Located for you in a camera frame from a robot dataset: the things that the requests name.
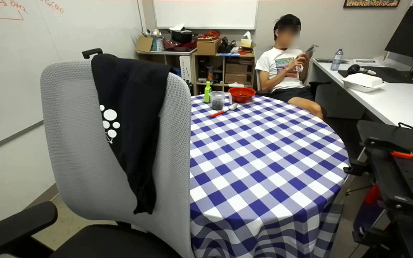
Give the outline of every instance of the picture frame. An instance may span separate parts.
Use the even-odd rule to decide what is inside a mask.
[[[344,8],[394,8],[400,0],[346,0]]]

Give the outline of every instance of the green object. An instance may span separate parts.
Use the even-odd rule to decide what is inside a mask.
[[[211,82],[206,82],[204,103],[209,103],[209,102],[211,102]]]

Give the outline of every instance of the gray chair backrest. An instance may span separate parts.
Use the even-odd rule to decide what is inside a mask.
[[[186,83],[172,73],[168,76],[153,166],[156,205],[152,215],[133,215],[136,198],[106,140],[90,62],[49,66],[42,74],[42,102],[52,168],[65,203],[87,219],[136,225],[182,256],[191,256],[191,96]]]

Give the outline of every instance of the whiteboard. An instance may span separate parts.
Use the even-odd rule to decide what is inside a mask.
[[[132,57],[139,34],[136,0],[0,0],[0,140],[43,119],[47,64],[92,47]]]
[[[159,29],[254,30],[258,0],[153,0],[153,8]]]

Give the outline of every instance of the blue checkered tablecloth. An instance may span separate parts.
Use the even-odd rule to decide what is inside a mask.
[[[215,119],[192,97],[191,234],[196,256],[325,256],[348,165],[318,117],[255,96]]]

